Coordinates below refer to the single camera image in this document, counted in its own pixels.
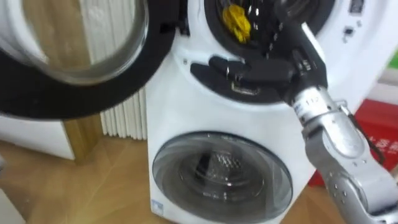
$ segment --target white radiator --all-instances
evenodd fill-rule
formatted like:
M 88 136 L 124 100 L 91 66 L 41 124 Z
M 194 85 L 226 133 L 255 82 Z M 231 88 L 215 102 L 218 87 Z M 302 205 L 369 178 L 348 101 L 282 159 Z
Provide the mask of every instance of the white radiator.
M 80 0 L 92 63 L 100 62 L 124 43 L 134 20 L 132 0 Z M 104 134 L 147 139 L 145 90 L 101 112 Z

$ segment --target washing machine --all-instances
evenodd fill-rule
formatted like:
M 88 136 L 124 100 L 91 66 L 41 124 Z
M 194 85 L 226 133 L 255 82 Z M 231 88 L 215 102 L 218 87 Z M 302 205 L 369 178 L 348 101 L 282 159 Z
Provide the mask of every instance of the washing machine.
M 88 7 L 66 23 L 44 15 L 67 10 L 31 4 L 35 17 L 25 11 L 29 2 L 33 1 L 0 1 L 2 115 L 78 118 L 122 102 L 150 80 L 146 92 L 152 211 L 176 223 L 283 219 L 314 168 L 304 152 L 300 123 L 273 88 L 236 85 L 209 64 L 214 56 L 253 62 L 278 54 L 259 50 L 270 48 L 262 42 L 243 44 L 225 26 L 223 12 L 231 1 L 135 0 L 118 6 L 124 13 L 113 11 L 116 2 L 103 6 L 104 1 L 82 0 L 71 6 L 63 1 L 72 12 Z M 268 1 L 232 2 L 247 10 L 250 5 L 243 7 L 245 2 L 261 2 L 251 8 L 254 21 L 270 10 L 264 9 Z M 331 95 L 346 100 L 355 111 L 395 51 L 398 1 L 289 4 L 291 16 L 307 22 L 316 34 Z M 115 17 L 107 18 L 107 11 Z M 120 16 L 126 12 L 129 19 Z M 81 18 L 83 25 L 73 22 Z M 118 24 L 130 28 L 110 28 Z M 262 26 L 261 21 L 251 25 Z M 60 34 L 69 33 L 55 26 L 87 39 L 114 34 L 114 45 L 94 41 L 105 57 L 90 53 L 86 63 L 75 63 L 83 48 L 64 41 Z M 121 34 L 125 39 L 118 42 Z M 52 42 L 43 42 L 46 38 Z M 63 45 L 58 49 L 51 47 L 54 44 Z M 54 49 L 65 52 L 71 63 L 60 66 Z M 267 72 L 265 77 L 272 76 Z
M 315 171 L 300 122 L 276 90 L 237 86 L 212 66 L 214 56 L 252 62 L 278 54 L 237 41 L 223 20 L 230 2 L 188 2 L 190 35 L 177 34 L 146 87 L 151 209 L 175 223 L 280 223 Z M 351 111 L 396 49 L 397 6 L 292 2 L 292 17 L 308 23 L 323 49 L 329 92 Z

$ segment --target green object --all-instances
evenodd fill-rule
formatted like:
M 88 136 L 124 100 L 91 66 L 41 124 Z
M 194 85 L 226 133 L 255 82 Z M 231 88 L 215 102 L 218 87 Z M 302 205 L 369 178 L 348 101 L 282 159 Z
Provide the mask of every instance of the green object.
M 398 68 L 398 52 L 395 54 L 394 58 L 392 58 L 392 61 L 390 63 L 390 67 Z

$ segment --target label sticker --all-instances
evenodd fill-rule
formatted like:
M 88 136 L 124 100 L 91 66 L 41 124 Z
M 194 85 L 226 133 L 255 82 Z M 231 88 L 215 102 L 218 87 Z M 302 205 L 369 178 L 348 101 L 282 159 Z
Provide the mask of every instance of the label sticker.
M 293 109 L 299 118 L 306 114 L 325 113 L 328 111 L 326 103 L 321 99 L 317 92 L 308 98 L 299 99 L 293 104 Z
M 152 210 L 153 213 L 162 216 L 163 215 L 163 204 L 156 201 L 156 200 L 151 200 L 150 201 L 150 209 Z

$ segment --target blue sticker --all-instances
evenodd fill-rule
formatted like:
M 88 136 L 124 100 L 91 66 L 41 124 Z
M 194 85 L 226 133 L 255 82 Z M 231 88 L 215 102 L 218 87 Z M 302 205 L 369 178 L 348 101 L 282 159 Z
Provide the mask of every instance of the blue sticker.
M 157 215 L 163 215 L 163 204 L 156 201 L 156 200 L 151 200 L 150 201 L 150 208 L 153 213 Z

